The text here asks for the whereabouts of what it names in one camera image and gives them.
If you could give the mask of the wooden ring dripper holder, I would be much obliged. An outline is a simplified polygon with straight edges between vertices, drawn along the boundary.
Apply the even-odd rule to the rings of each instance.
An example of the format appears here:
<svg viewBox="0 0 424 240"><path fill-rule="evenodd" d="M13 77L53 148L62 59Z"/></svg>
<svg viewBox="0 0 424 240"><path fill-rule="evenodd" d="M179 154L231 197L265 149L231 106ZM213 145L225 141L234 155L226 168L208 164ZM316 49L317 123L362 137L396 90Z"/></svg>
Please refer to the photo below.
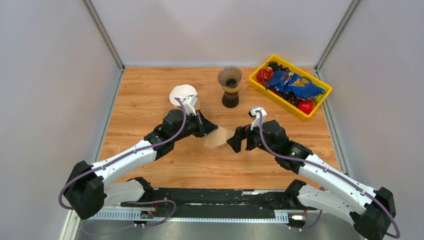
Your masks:
<svg viewBox="0 0 424 240"><path fill-rule="evenodd" d="M200 101L198 100L198 101L195 103L194 108L195 108L195 110L196 110L196 111L199 111L199 110L200 110L200 107L201 107L201 103L200 103Z"/></svg>

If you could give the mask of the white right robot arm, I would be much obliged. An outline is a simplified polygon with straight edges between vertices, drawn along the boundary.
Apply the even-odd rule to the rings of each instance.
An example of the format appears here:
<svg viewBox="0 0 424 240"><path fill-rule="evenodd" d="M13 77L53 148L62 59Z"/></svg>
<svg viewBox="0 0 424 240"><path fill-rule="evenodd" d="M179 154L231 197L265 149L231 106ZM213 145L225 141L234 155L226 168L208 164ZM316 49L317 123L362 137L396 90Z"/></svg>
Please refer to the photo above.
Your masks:
<svg viewBox="0 0 424 240"><path fill-rule="evenodd" d="M286 191L286 204L292 209L301 205L330 213L348 222L367 240L382 240L385 236L398 239L400 229L395 222L396 207L393 193L385 188L375 189L362 184L333 168L304 145L290 140L275 120L262 125L236 128L226 142L234 152L261 149L275 157L284 169L315 181L327 191L295 179Z"/></svg>

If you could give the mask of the white paper coffee filter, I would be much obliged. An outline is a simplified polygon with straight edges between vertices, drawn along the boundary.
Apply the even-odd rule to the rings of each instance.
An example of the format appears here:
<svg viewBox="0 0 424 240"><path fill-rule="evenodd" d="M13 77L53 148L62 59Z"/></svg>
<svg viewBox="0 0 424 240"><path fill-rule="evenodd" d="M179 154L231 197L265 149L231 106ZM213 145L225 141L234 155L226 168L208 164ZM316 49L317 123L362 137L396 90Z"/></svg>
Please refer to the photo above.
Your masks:
<svg viewBox="0 0 424 240"><path fill-rule="evenodd" d="M194 96L198 95L197 90L192 85L190 84L177 85L170 92L169 101L174 107L179 108L181 105L178 103L176 98L185 99L186 97L190 95L194 95Z"/></svg>

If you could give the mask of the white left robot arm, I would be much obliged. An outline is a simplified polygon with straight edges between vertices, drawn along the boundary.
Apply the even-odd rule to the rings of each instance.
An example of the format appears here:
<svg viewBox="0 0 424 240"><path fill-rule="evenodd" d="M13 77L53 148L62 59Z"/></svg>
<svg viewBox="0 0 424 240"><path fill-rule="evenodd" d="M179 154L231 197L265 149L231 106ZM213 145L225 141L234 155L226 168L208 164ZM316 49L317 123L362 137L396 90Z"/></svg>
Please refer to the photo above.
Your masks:
<svg viewBox="0 0 424 240"><path fill-rule="evenodd" d="M140 207L147 207L153 201L153 193L147 190L147 184L138 180L130 180L127 184L114 182L132 170L164 157L174 149L175 142L189 136L203 138L218 128L199 110L194 114L180 109L170 110L161 124L129 149L103 161L78 162L59 196L66 198L82 220L91 218L103 207L121 202L136 202Z"/></svg>

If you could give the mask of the brown paper coffee filter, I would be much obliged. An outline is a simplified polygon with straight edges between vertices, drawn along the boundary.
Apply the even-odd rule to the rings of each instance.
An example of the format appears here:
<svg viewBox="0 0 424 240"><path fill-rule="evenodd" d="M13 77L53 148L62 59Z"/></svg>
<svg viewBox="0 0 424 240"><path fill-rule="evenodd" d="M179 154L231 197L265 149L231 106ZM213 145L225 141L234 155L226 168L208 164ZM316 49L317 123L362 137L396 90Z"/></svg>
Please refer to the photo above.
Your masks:
<svg viewBox="0 0 424 240"><path fill-rule="evenodd" d="M234 130L219 126L205 137L203 146L207 148L216 148L227 143L227 140L234 135Z"/></svg>

